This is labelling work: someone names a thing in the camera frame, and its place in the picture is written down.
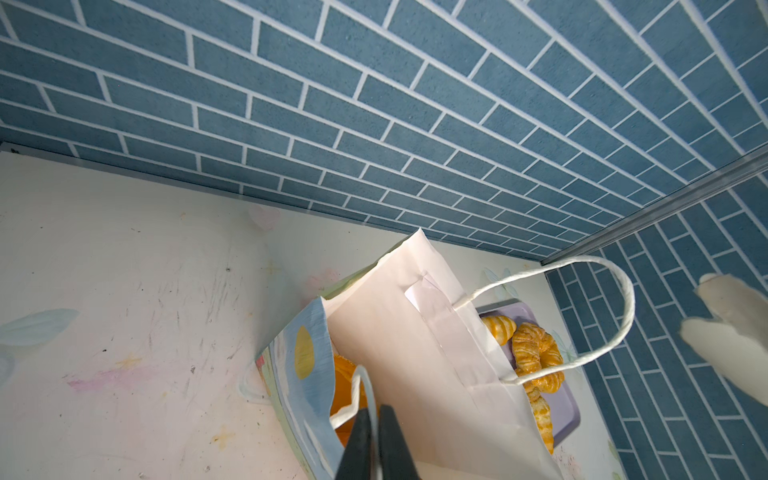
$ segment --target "white paper bag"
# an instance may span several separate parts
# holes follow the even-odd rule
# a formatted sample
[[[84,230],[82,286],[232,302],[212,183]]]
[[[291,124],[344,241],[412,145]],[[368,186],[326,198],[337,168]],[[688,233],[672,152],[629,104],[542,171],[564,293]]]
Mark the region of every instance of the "white paper bag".
[[[338,352],[366,367],[376,402],[394,407],[424,480],[561,478],[541,440],[525,390],[480,321],[471,298],[419,231],[326,296],[322,320]],[[271,363],[277,371],[274,387],[280,406],[288,411],[286,423],[313,476],[333,478],[343,448],[338,441],[328,440],[332,436],[327,430],[333,429],[322,417],[330,406],[330,399],[322,398],[327,396],[322,393],[326,386],[302,387],[297,392],[294,385],[300,383],[293,380],[289,365],[294,352],[291,342],[299,328],[306,326],[313,338],[323,332],[323,326],[317,326],[319,305],[313,302],[310,307],[314,313],[295,318],[270,344],[267,356],[274,353]],[[628,326],[623,327],[621,338],[627,331]],[[322,357],[317,357],[316,364],[330,369],[329,376],[317,376],[314,382],[333,378],[332,353],[318,352],[324,343],[315,341],[314,355]],[[609,343],[603,348],[611,347]],[[296,395],[303,398],[290,398]],[[298,411],[307,408],[319,412],[319,417],[312,414],[314,420],[307,420]],[[322,458],[315,461],[317,455]]]

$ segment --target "blue brick wall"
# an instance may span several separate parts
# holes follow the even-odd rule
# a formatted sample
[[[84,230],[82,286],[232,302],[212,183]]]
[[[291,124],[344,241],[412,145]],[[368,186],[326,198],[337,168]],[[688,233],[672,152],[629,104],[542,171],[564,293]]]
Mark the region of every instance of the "blue brick wall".
[[[681,338],[688,316],[711,317],[693,292],[729,273],[766,294],[765,174],[593,252],[633,279],[636,321],[584,367],[630,480],[751,478],[768,472],[768,407],[725,380]],[[576,350],[617,332],[624,300],[613,275],[586,263],[547,274]]]
[[[0,0],[0,141],[542,260],[768,141],[765,15]]]

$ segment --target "light blue leaf painting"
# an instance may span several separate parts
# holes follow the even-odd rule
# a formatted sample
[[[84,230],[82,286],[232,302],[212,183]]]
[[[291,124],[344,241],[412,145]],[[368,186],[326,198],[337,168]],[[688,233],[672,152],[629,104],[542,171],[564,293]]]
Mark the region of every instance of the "light blue leaf painting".
[[[554,330],[551,331],[551,334],[554,341],[558,344],[560,355],[563,357],[563,363],[570,363],[576,360],[578,354],[576,353],[576,350],[574,350],[574,347],[572,347],[570,343],[563,341],[560,335]]]
[[[0,325],[0,345],[30,346],[49,342],[77,316],[77,310],[45,310]]]
[[[10,353],[4,350],[0,350],[0,386],[2,386],[6,380],[11,378],[11,374],[13,373],[13,366],[15,364],[16,361],[13,360],[13,357]]]
[[[493,271],[489,268],[484,268],[483,273],[485,274],[485,278],[488,279],[488,283],[494,283],[500,280],[498,275],[493,273]],[[504,272],[502,272],[501,278],[506,278],[508,276],[511,276],[511,272],[509,271],[509,268],[505,268]],[[499,302],[501,302],[502,300],[520,298],[518,295],[518,291],[515,290],[515,288],[512,286],[511,283],[505,283],[504,285],[499,285],[493,288],[492,292],[496,295],[496,299]]]

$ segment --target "paper bag handle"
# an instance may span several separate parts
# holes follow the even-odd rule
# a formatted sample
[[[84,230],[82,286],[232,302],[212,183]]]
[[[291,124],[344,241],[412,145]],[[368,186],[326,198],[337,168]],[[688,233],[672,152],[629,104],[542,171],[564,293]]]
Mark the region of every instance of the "paper bag handle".
[[[495,286],[502,285],[503,283],[514,282],[515,280],[538,275],[539,273],[548,272],[549,270],[556,270],[563,266],[570,265],[571,263],[579,262],[599,263],[600,265],[607,267],[611,272],[613,272],[613,274],[618,279],[619,290],[624,296],[624,317],[621,319],[621,327],[619,327],[618,333],[616,333],[614,338],[608,340],[602,347],[591,352],[587,352],[583,355],[579,355],[572,362],[563,363],[562,365],[550,366],[523,376],[516,376],[514,373],[512,373],[508,376],[500,378],[502,383],[509,385],[522,385],[525,382],[540,379],[542,376],[547,376],[550,373],[561,372],[563,370],[582,366],[585,363],[589,363],[592,360],[596,360],[598,357],[603,356],[604,354],[611,351],[611,349],[613,349],[616,345],[621,343],[621,340],[627,336],[630,328],[632,328],[632,323],[634,322],[634,288],[632,287],[632,281],[629,279],[629,276],[627,276],[627,274],[621,268],[619,268],[616,263],[613,263],[610,260],[606,260],[605,258],[600,257],[593,257],[590,255],[579,255],[576,257],[567,258],[565,260],[560,260],[559,262],[550,263],[549,265],[543,266],[541,268],[526,270],[525,272],[516,273],[515,275],[502,278],[501,280],[498,280],[494,283],[490,283],[482,288],[478,288],[472,292],[471,295],[467,295],[453,304],[453,308],[459,309],[476,299],[478,296],[480,296],[481,293],[485,292],[486,290],[490,290]]]

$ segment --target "toy croissant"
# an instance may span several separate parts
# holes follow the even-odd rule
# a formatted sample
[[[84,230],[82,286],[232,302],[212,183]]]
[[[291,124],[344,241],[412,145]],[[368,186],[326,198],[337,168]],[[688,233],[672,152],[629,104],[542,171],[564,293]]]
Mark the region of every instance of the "toy croissant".
[[[507,316],[484,316],[481,320],[499,345],[507,343],[518,328],[515,321]]]
[[[487,316],[482,318],[482,322],[499,345],[512,340],[512,352],[515,354],[517,363],[515,372],[518,376],[563,363],[558,344],[552,335],[546,333],[540,326],[532,323],[521,323],[518,326],[514,320],[506,316]],[[563,372],[556,372],[524,384],[525,393],[528,395],[528,401],[531,403],[536,419],[536,426],[550,453],[554,453],[552,419],[549,404],[541,393],[557,392],[563,381]]]
[[[533,323],[521,323],[515,330],[512,336],[512,352],[523,375],[563,363],[560,349],[552,335]],[[563,372],[556,372],[531,382],[544,393],[555,393],[560,389],[564,378]]]

